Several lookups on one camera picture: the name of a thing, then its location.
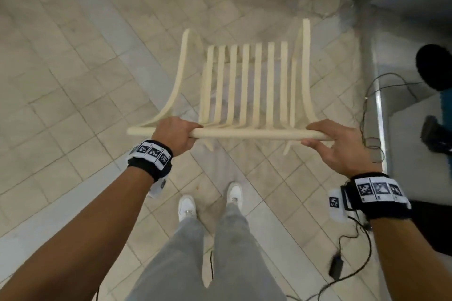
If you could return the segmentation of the black left wristband with markers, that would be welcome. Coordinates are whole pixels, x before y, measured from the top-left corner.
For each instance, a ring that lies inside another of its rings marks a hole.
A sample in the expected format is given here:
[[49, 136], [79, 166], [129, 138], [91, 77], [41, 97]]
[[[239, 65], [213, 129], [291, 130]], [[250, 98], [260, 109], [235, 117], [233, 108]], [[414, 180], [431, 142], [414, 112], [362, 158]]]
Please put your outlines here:
[[172, 169], [172, 159], [173, 152], [167, 145], [148, 139], [129, 152], [127, 167], [148, 173], [156, 183], [168, 176]]

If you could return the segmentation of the white right shoe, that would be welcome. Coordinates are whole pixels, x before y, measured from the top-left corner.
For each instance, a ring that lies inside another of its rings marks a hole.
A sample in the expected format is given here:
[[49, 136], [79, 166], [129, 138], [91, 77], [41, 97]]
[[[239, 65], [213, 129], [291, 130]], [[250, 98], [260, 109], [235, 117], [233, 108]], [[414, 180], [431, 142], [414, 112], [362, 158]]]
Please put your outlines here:
[[244, 195], [241, 185], [238, 182], [229, 183], [226, 194], [226, 204], [234, 204], [241, 210], [243, 201]]

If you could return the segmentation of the black wristband with markers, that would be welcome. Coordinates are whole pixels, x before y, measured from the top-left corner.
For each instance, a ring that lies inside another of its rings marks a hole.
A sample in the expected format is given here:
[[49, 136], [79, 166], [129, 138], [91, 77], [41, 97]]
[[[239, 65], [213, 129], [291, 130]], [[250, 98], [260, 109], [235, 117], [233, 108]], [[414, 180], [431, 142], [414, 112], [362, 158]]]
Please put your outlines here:
[[172, 159], [173, 152], [167, 145], [148, 139], [129, 152], [127, 167], [148, 173], [156, 183], [168, 176], [172, 169]]
[[341, 187], [346, 210], [361, 211], [368, 220], [411, 219], [411, 204], [399, 184], [381, 172], [355, 175]]

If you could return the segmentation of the black right wristband with markers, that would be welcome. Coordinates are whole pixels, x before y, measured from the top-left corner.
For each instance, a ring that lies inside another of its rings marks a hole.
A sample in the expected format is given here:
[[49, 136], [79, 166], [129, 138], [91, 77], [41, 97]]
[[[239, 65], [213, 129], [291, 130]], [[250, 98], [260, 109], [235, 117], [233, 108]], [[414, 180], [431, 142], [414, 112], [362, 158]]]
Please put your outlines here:
[[381, 172], [355, 175], [341, 187], [346, 210], [361, 211], [368, 220], [411, 219], [411, 204], [399, 184]]

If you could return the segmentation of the grey trousers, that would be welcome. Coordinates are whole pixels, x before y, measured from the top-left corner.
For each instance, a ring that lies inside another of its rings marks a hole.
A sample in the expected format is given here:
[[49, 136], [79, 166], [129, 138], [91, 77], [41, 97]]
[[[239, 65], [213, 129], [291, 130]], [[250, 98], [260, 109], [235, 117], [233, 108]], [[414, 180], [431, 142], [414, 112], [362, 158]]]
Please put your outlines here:
[[217, 224], [214, 278], [202, 280], [204, 226], [185, 218], [143, 270], [125, 301], [287, 301], [234, 203]]

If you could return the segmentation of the person's right forearm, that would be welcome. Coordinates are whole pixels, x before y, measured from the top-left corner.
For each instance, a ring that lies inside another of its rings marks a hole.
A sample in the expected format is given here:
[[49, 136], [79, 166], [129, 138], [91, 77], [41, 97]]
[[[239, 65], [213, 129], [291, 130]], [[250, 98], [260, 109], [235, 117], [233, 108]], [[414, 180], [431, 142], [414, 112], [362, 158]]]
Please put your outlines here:
[[392, 301], [452, 301], [452, 275], [411, 220], [370, 224]]

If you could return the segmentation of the person's left forearm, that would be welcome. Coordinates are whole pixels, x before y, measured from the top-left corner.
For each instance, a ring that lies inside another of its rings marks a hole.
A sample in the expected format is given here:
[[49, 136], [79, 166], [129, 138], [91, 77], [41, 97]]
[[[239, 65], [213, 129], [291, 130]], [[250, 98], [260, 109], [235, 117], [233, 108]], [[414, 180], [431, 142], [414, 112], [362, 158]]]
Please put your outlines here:
[[154, 183], [129, 167], [0, 289], [0, 301], [92, 301], [125, 246]]

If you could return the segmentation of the black mat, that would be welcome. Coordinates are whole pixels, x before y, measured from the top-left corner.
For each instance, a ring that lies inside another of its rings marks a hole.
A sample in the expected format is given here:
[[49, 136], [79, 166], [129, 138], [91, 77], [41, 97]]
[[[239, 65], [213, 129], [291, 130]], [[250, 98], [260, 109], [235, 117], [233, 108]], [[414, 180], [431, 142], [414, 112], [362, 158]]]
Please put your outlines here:
[[424, 238], [439, 253], [452, 257], [452, 206], [411, 200], [411, 217]]

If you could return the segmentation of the black round object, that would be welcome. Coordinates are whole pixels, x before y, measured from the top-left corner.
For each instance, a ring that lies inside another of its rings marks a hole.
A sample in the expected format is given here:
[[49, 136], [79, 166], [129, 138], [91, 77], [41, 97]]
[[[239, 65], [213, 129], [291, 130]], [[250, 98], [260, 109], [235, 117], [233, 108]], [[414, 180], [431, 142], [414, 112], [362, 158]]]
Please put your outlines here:
[[415, 56], [415, 66], [422, 80], [442, 92], [452, 88], [452, 54], [443, 46], [427, 44]]

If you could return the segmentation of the white shoe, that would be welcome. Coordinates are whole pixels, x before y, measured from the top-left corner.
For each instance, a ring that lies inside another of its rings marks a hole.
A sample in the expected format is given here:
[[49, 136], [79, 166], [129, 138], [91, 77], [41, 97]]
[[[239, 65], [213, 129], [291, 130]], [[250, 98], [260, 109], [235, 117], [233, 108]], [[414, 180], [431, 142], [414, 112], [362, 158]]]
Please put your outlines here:
[[226, 204], [234, 204], [241, 210], [243, 201], [244, 195], [241, 185], [238, 182], [229, 183], [226, 194]]
[[183, 195], [178, 202], [178, 219], [179, 222], [187, 218], [197, 218], [196, 203], [191, 195]]

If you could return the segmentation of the white left shoe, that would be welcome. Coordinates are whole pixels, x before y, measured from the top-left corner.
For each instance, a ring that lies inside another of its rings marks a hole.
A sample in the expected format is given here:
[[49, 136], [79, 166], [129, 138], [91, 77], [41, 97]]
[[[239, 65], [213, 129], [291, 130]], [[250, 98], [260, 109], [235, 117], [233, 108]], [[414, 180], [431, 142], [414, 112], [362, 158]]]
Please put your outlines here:
[[178, 202], [178, 219], [179, 222], [187, 218], [197, 218], [196, 203], [191, 195], [183, 195]]

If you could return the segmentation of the black shoe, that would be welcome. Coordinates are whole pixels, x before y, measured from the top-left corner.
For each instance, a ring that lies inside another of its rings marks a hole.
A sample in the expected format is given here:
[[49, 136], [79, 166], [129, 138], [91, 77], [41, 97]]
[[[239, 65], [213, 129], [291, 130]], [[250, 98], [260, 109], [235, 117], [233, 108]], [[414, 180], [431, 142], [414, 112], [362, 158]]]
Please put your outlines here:
[[452, 156], [452, 131], [441, 125], [435, 116], [426, 116], [421, 141], [431, 152]]

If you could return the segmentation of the cream wooden slatted chair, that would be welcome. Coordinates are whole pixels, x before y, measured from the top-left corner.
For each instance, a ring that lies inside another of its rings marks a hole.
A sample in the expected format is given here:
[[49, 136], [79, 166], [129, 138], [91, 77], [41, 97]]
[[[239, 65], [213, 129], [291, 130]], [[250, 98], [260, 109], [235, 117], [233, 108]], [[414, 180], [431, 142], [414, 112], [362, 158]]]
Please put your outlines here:
[[311, 22], [304, 18], [293, 48], [287, 41], [207, 45], [193, 29], [183, 32], [173, 89], [163, 109], [151, 120], [128, 128], [127, 134], [150, 138], [156, 125], [171, 116], [187, 82], [186, 63], [200, 59], [197, 123], [192, 137], [285, 141], [283, 154], [302, 139], [331, 142], [324, 133], [306, 129], [317, 122], [311, 99]]

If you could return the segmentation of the person's right hand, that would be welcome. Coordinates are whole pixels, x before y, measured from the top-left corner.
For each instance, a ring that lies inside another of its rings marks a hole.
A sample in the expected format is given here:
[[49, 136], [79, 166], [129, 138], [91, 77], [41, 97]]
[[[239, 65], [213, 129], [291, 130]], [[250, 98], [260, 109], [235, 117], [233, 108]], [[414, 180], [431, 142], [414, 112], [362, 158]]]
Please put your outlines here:
[[353, 178], [359, 174], [382, 172], [381, 164], [372, 161], [357, 129], [329, 119], [310, 123], [306, 129], [324, 133], [333, 139], [333, 152], [317, 153], [322, 161], [338, 174]]

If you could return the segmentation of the person's left hand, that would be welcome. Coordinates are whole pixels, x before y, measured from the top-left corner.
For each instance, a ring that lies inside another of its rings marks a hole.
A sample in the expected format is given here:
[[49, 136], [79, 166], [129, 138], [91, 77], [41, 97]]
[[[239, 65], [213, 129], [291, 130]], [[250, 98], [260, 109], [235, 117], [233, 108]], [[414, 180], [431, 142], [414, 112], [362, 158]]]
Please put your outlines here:
[[176, 116], [161, 120], [151, 136], [151, 140], [168, 147], [173, 157], [189, 151], [196, 142], [195, 138], [190, 137], [190, 133], [184, 132], [184, 120]]

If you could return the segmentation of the metal floor strip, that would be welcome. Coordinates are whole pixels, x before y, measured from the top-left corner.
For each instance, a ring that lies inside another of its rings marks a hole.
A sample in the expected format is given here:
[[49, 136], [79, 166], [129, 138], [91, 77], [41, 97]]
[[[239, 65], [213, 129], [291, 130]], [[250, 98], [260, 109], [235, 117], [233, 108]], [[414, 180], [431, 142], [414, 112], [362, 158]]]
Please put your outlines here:
[[361, 67], [364, 81], [363, 115], [359, 128], [363, 143], [370, 150], [374, 162], [387, 172], [387, 144], [383, 119], [380, 72], [376, 50], [376, 30], [379, 19], [373, 9], [362, 10], [359, 15]]

